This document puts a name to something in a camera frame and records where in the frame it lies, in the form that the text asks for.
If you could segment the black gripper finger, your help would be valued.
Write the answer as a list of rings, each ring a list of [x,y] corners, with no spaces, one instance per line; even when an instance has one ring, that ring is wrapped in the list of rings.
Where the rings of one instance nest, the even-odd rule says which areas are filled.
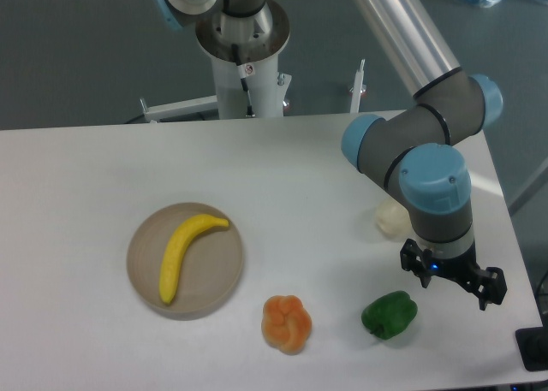
[[[432,279],[432,251],[421,249],[412,239],[406,239],[400,250],[402,269],[412,272],[420,279],[423,288],[428,288]]]
[[[498,267],[468,267],[456,278],[456,283],[478,299],[481,311],[488,305],[501,305],[507,293],[504,272]]]

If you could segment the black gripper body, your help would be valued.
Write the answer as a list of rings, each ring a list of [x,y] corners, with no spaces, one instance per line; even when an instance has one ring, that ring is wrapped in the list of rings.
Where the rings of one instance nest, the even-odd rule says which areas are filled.
[[[423,270],[417,276],[421,282],[429,282],[433,276],[452,282],[470,282],[474,277],[476,260],[472,229],[450,242],[433,242],[422,237],[418,242]]]

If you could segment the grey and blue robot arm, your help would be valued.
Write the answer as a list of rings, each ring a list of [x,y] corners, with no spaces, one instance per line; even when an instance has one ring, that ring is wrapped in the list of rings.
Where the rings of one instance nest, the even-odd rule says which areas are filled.
[[[157,0],[165,19],[192,24],[211,58],[222,119],[277,117],[289,77],[277,57],[289,20],[273,0]],[[385,120],[356,116],[343,136],[347,160],[408,211],[415,238],[400,259],[423,286],[433,276],[461,286],[480,307],[507,292],[501,269],[476,262],[471,180],[456,145],[495,121],[503,98],[488,77],[466,74],[419,0],[354,0],[414,97]]]

